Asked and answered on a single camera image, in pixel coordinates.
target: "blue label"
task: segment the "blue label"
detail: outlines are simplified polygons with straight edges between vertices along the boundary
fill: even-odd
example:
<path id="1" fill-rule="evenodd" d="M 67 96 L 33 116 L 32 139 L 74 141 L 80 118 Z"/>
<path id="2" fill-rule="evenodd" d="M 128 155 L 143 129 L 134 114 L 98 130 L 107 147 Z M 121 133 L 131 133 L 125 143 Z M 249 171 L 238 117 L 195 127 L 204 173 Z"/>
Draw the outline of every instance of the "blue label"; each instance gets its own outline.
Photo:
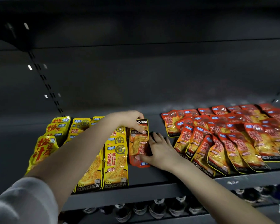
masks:
<path id="1" fill-rule="evenodd" d="M 213 143 L 213 140 L 210 137 L 206 138 L 209 142 Z"/>
<path id="2" fill-rule="evenodd" d="M 107 147 L 107 150 L 112 150 L 112 149 L 115 149 L 115 146 Z"/>

